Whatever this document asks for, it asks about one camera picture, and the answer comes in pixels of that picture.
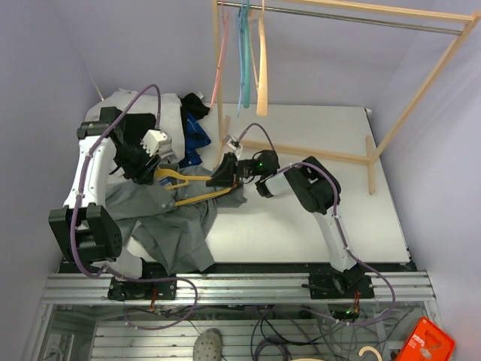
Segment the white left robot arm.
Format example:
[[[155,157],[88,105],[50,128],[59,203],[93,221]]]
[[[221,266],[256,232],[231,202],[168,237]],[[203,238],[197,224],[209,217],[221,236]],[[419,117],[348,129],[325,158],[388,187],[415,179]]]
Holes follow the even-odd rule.
[[[50,212],[48,223],[64,260],[93,278],[109,272],[128,278],[126,289],[137,299],[153,291],[144,262],[123,246],[120,227],[106,209],[107,181],[112,165],[137,184],[150,184],[159,156],[141,146],[154,130],[153,114],[123,114],[115,107],[100,110],[98,120],[77,129],[79,160],[71,191],[61,208]]]

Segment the grey shirt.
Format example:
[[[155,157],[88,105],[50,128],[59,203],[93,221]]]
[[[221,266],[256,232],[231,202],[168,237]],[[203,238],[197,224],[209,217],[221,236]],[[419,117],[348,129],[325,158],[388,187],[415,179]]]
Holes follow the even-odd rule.
[[[106,209],[121,231],[123,244],[135,239],[168,274],[204,271],[214,264],[206,238],[218,209],[247,202],[243,187],[237,187],[214,199],[174,204],[211,192],[204,181],[167,190],[159,183],[140,185],[127,180],[107,185]]]

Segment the yellow hanger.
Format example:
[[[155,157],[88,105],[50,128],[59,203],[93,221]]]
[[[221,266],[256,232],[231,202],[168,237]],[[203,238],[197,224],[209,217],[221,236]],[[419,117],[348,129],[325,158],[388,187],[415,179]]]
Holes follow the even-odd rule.
[[[157,168],[154,171],[154,179],[156,181],[161,179],[161,178],[167,178],[167,177],[177,180],[177,183],[174,184],[174,185],[171,185],[171,186],[166,186],[165,187],[166,190],[175,190],[175,189],[179,189],[179,188],[182,188],[182,187],[187,187],[192,182],[204,182],[204,183],[206,183],[207,181],[209,181],[211,179],[210,176],[183,175],[183,174],[178,173],[177,171],[174,171],[174,170],[169,169],[169,168]],[[195,196],[195,197],[188,198],[188,199],[182,199],[180,201],[175,202],[174,205],[176,207],[180,207],[180,206],[184,206],[184,205],[196,204],[196,203],[199,203],[199,202],[207,201],[209,199],[215,199],[219,196],[223,196],[223,195],[231,192],[232,190],[233,190],[232,187],[227,187],[227,188],[224,188],[222,190],[213,191],[213,192],[210,192],[210,193],[207,193],[207,194],[204,194],[204,195],[199,195],[199,196]]]

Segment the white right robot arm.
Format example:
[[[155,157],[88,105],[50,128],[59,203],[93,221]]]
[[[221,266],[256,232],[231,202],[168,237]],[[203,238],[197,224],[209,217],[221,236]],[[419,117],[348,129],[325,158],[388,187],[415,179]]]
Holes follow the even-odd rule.
[[[303,209],[314,216],[322,233],[334,269],[332,291],[342,298],[354,293],[364,274],[343,230],[337,179],[313,156],[281,168],[276,151],[261,150],[242,160],[232,152],[226,153],[206,186],[235,188],[252,180],[256,180],[258,194],[266,199],[293,192]]]

